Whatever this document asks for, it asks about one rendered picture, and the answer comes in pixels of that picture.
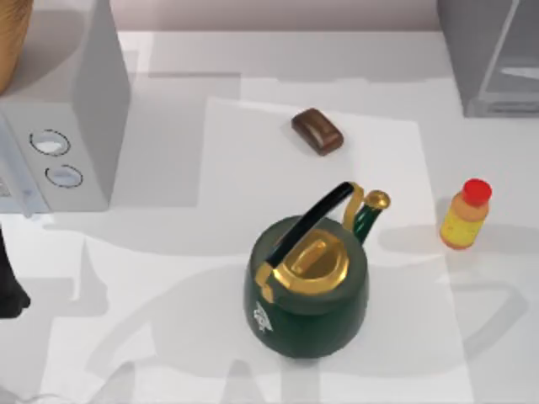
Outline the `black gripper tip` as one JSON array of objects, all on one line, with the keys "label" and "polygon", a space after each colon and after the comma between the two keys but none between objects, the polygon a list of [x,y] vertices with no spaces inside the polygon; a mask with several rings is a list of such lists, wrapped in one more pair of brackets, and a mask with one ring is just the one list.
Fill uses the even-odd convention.
[{"label": "black gripper tip", "polygon": [[29,308],[30,297],[16,279],[0,227],[0,320],[13,319]]}]

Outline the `green and gold kettle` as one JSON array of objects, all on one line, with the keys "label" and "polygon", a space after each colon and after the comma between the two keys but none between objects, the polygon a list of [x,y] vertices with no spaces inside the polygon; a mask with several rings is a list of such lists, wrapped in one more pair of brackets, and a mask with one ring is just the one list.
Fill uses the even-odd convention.
[{"label": "green and gold kettle", "polygon": [[355,337],[369,299],[364,242],[390,204],[381,190],[342,182],[303,215],[259,235],[243,282],[243,312],[263,345],[288,358],[319,359]]}]

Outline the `yellow bottle with red cap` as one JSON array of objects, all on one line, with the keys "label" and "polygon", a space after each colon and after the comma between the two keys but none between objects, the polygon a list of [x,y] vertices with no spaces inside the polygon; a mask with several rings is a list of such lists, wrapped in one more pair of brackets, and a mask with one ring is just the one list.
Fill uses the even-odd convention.
[{"label": "yellow bottle with red cap", "polygon": [[488,216],[492,194],[490,184],[480,178],[462,185],[440,226],[440,238],[448,247],[462,250],[474,244]]}]

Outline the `brown bread loaf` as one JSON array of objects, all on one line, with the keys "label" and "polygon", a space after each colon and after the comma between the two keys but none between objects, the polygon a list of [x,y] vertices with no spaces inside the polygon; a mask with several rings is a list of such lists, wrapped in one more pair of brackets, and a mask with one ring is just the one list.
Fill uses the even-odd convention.
[{"label": "brown bread loaf", "polygon": [[291,127],[319,156],[326,156],[344,144],[342,132],[319,109],[296,114]]}]

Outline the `pale microwave oven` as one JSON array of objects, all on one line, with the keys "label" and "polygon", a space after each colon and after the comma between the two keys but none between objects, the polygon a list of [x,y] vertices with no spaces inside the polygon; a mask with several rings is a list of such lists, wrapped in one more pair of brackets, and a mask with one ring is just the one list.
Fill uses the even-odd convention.
[{"label": "pale microwave oven", "polygon": [[[131,85],[110,0],[35,0],[21,55],[0,94],[0,214],[103,211],[115,186]],[[71,143],[47,156],[29,134],[52,129]],[[67,164],[72,189],[45,177]]]}]

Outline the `microwave knob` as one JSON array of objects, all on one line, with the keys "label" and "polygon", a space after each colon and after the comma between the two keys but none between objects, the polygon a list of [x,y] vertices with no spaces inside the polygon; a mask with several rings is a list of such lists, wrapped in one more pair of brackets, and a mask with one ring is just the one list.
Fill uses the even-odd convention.
[{"label": "microwave knob", "polygon": [[71,149],[70,141],[59,131],[45,129],[29,134],[30,145],[39,153],[59,157]]},{"label": "microwave knob", "polygon": [[72,189],[83,183],[83,174],[73,166],[63,164],[57,167],[48,167],[45,170],[45,177],[53,185]]}]

